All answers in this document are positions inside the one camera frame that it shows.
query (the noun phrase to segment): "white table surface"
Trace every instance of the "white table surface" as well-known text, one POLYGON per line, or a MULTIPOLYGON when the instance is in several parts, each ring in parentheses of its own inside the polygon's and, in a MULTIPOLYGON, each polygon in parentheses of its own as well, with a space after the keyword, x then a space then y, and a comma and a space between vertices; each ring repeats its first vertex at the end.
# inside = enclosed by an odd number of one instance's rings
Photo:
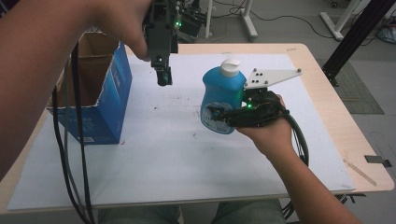
MULTIPOLYGON (((202 76, 229 57, 242 62, 241 71, 246 76, 255 67, 293 68, 289 57, 280 54, 172 55, 174 85, 159 87, 149 65, 130 56, 134 79, 120 144, 87 147, 92 204, 287 197, 274 168, 249 139, 237 132, 213 133, 199 120, 205 92, 202 76)), ((354 185, 346 167, 302 81, 297 77, 270 90, 282 94, 299 122, 313 172, 333 192, 352 191, 354 185)), ((77 141, 71 139, 69 146, 72 171, 81 186, 77 141)), ((48 115, 7 209, 70 205, 48 115)))

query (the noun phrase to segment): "blue printed box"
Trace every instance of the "blue printed box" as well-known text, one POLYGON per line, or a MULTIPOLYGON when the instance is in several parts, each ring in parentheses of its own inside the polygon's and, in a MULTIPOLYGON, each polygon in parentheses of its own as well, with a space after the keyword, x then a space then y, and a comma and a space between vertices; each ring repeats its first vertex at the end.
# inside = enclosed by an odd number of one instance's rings
MULTIPOLYGON (((79 40, 78 51, 84 144, 118 144, 132 81, 125 47, 106 35, 87 33, 79 40)), ((68 131, 78 139, 70 64, 67 77, 68 94, 58 83, 59 122, 64 126, 68 102, 68 131)), ((48 109, 53 114, 51 103, 48 109)))

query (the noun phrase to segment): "white bottle cap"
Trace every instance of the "white bottle cap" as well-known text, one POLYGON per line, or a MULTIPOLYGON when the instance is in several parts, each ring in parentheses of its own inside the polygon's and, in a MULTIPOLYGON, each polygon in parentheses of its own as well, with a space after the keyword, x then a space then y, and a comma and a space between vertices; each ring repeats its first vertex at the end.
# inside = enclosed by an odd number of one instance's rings
POLYGON ((221 73, 225 77, 235 77, 239 73, 239 62, 236 59, 227 59, 221 64, 221 73))

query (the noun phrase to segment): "human hand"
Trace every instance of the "human hand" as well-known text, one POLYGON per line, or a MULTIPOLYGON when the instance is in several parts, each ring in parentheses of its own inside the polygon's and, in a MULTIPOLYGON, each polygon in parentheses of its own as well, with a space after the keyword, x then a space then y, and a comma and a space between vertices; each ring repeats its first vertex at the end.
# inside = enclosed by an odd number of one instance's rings
POLYGON ((142 23, 151 0, 93 0, 96 4, 94 25, 104 33, 124 42, 137 58, 148 58, 148 46, 142 23))
MULTIPOLYGON (((278 95, 280 103, 285 106, 282 97, 278 95)), ((284 118, 273 123, 257 128, 236 128, 236 130, 249 137, 257 149, 267 157, 294 151, 291 144, 291 127, 284 118)))

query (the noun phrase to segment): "person's leg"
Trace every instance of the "person's leg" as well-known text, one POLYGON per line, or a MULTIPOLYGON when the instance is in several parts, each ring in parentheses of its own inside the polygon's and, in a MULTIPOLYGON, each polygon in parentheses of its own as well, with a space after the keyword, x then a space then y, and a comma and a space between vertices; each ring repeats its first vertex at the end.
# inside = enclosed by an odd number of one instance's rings
POLYGON ((179 224, 178 205, 134 206, 100 209, 99 224, 179 224))
POLYGON ((286 223, 279 200, 220 203, 212 224, 286 223))

